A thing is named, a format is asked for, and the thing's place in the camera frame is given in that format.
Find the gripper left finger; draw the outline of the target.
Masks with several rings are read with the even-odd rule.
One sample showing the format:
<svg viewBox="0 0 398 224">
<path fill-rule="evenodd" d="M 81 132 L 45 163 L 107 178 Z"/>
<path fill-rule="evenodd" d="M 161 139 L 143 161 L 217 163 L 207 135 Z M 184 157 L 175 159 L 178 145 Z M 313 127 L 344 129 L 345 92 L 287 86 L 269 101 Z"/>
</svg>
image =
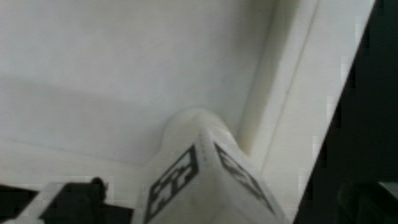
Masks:
<svg viewBox="0 0 398 224">
<path fill-rule="evenodd" d="M 100 177 L 89 183 L 65 185 L 40 215 L 45 224 L 130 224 L 132 209 L 105 203 L 107 185 Z"/>
</svg>

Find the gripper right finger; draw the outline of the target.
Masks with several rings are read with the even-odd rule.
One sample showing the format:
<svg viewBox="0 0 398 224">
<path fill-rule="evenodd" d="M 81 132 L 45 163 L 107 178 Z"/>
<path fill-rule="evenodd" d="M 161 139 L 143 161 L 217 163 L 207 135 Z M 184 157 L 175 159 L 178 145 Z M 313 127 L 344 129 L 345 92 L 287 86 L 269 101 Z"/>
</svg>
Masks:
<svg viewBox="0 0 398 224">
<path fill-rule="evenodd" d="M 398 224 L 398 181 L 342 185 L 336 224 Z"/>
</svg>

